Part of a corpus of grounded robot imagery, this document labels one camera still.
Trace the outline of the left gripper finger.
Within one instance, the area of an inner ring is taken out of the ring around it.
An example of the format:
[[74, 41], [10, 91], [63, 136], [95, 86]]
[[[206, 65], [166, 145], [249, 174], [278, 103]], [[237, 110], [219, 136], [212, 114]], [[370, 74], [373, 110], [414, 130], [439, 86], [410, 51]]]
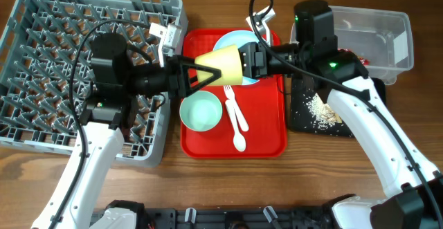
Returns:
[[191, 72], [190, 76], [186, 80], [186, 95], [190, 96], [202, 88], [212, 84], [216, 80], [218, 80], [222, 76], [220, 70], [216, 70], [213, 72], [210, 71], [199, 71], [196, 70]]
[[189, 69], [194, 69], [196, 71], [203, 71], [206, 73], [212, 73], [213, 75], [221, 75], [222, 74], [222, 72], [217, 68], [213, 68], [211, 66], [204, 66], [201, 64], [196, 64], [195, 59], [189, 58], [189, 57], [184, 57], [182, 55], [179, 56], [179, 64], [180, 64], [181, 69], [184, 70], [185, 72], [188, 72]]

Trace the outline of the yellow cup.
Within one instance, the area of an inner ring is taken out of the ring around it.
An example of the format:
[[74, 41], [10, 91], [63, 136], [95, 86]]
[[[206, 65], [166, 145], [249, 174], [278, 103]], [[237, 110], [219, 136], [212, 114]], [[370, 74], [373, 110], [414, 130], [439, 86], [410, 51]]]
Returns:
[[195, 58], [195, 64], [216, 68], [221, 77], [209, 86], [242, 85], [243, 70], [238, 47], [233, 44]]

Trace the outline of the green saucer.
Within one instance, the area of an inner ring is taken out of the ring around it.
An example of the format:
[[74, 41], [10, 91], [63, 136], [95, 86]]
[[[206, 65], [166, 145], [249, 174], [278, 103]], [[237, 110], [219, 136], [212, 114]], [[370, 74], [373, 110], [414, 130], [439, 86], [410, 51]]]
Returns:
[[219, 98], [209, 91], [198, 91], [184, 98], [179, 107], [181, 122], [190, 130], [204, 132], [213, 129], [223, 114]]

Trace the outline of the rice and food scraps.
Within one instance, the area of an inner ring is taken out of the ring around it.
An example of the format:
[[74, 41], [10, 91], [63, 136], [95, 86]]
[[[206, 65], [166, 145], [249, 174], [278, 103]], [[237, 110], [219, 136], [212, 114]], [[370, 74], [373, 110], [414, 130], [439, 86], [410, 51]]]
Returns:
[[315, 94], [312, 99], [307, 102], [307, 108], [314, 119], [314, 126], [318, 129], [330, 129], [334, 125], [343, 122], [340, 116], [336, 114], [328, 104], [325, 104], [318, 94]]

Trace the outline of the red snack wrapper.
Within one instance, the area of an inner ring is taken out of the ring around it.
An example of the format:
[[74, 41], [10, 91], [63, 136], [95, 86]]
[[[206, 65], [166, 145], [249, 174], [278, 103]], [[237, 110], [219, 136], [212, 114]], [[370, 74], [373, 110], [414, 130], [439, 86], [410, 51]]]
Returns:
[[[339, 51], [345, 51], [345, 52], [350, 52], [349, 49], [346, 48], [338, 48]], [[364, 65], [364, 66], [369, 66], [370, 65], [370, 61], [366, 58], [360, 57], [358, 56], [358, 59], [360, 60], [360, 62]]]

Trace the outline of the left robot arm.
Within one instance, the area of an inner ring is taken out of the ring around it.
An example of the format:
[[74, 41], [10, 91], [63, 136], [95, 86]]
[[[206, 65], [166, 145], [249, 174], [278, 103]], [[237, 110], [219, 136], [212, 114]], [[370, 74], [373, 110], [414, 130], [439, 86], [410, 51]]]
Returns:
[[96, 89], [74, 112], [77, 146], [62, 177], [33, 228], [88, 228], [96, 201], [116, 154], [138, 114], [138, 95], [162, 92], [186, 98], [222, 76], [219, 69], [194, 59], [173, 56], [165, 67], [134, 65], [136, 48], [118, 33], [105, 33], [91, 42], [91, 68]]

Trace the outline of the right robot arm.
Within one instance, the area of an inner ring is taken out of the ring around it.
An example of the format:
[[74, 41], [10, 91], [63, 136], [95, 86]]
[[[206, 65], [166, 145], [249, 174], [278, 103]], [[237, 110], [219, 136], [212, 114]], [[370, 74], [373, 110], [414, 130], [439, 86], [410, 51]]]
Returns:
[[375, 89], [367, 68], [338, 47], [332, 9], [297, 3], [296, 43], [270, 46], [258, 37], [239, 50], [244, 74], [303, 77], [345, 122], [370, 159], [385, 198], [342, 198], [332, 205], [338, 228], [441, 228], [442, 173], [411, 142]]

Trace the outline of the black waste tray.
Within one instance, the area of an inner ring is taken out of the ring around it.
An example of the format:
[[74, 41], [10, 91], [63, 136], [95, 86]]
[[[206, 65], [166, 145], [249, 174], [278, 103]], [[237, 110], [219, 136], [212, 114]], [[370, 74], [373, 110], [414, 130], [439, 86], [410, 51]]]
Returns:
[[307, 108], [309, 102], [316, 93], [306, 89], [302, 80], [292, 78], [291, 80], [291, 106], [290, 118], [288, 119], [288, 128], [292, 131], [301, 131], [311, 134], [323, 134], [330, 136], [343, 136], [353, 138], [354, 135], [344, 123], [334, 125], [330, 129], [322, 130], [314, 126], [310, 112]]

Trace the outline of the grey dishwasher rack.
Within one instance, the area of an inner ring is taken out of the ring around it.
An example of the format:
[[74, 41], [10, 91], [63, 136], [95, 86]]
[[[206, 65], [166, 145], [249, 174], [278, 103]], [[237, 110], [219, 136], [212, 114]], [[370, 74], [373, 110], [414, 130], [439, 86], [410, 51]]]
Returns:
[[151, 23], [181, 26], [183, 41], [182, 0], [16, 0], [1, 36], [1, 145], [69, 155], [77, 136], [69, 105], [82, 105], [93, 79], [90, 41], [120, 33], [143, 51], [135, 64], [180, 54], [158, 53]]

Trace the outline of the pink plastic fork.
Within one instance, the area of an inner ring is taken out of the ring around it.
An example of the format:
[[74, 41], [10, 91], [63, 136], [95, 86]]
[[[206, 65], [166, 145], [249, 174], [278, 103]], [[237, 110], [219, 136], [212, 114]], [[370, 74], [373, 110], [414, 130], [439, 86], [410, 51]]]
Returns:
[[235, 99], [235, 92], [232, 88], [232, 86], [225, 85], [223, 86], [225, 96], [233, 103], [235, 115], [237, 116], [238, 123], [240, 125], [240, 129], [242, 131], [248, 131], [249, 125], [246, 121], [246, 118], [244, 117], [244, 114], [242, 113], [242, 110], [240, 109], [236, 99]]

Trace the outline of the light blue plate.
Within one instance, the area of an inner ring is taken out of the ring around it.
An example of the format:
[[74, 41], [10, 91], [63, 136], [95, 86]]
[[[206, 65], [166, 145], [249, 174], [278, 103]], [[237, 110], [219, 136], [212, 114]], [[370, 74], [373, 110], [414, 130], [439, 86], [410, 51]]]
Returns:
[[[216, 51], [220, 48], [230, 46], [235, 44], [238, 47], [245, 45], [249, 42], [257, 42], [259, 43], [258, 38], [254, 35], [253, 32], [247, 30], [234, 30], [223, 35], [214, 45], [213, 51]], [[243, 86], [253, 85], [260, 81], [260, 79], [251, 79], [249, 77], [243, 76]]]

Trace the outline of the red serving tray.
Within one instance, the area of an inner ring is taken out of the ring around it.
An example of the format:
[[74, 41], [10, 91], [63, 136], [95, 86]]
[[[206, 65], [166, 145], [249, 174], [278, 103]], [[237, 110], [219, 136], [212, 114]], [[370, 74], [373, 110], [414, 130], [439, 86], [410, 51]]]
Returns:
[[249, 130], [243, 152], [233, 144], [233, 126], [227, 111], [209, 131], [197, 132], [181, 124], [180, 146], [191, 158], [272, 158], [281, 155], [287, 146], [287, 126], [281, 75], [259, 80], [255, 84], [234, 86], [235, 99], [242, 110]]

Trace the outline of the white plastic spoon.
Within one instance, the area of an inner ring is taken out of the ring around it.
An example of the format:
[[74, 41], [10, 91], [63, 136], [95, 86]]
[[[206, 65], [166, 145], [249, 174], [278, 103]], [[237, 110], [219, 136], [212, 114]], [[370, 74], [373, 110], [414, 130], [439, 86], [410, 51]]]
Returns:
[[244, 152], [246, 150], [246, 140], [243, 137], [243, 135], [241, 135], [241, 133], [239, 131], [237, 118], [235, 115], [235, 109], [234, 109], [234, 106], [232, 105], [232, 101], [226, 100], [225, 105], [226, 105], [226, 110], [228, 112], [228, 116], [230, 118], [231, 124], [233, 126], [233, 131], [234, 131], [233, 144], [234, 144], [237, 151]]

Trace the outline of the clear plastic bin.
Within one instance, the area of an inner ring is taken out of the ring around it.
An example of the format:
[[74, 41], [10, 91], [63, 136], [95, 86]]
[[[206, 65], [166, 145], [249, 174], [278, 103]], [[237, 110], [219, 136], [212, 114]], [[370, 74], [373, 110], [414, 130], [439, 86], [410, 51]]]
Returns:
[[291, 38], [307, 46], [311, 61], [331, 59], [349, 51], [364, 60], [369, 76], [393, 84], [414, 66], [413, 36], [404, 12], [331, 6], [307, 0], [293, 7]]

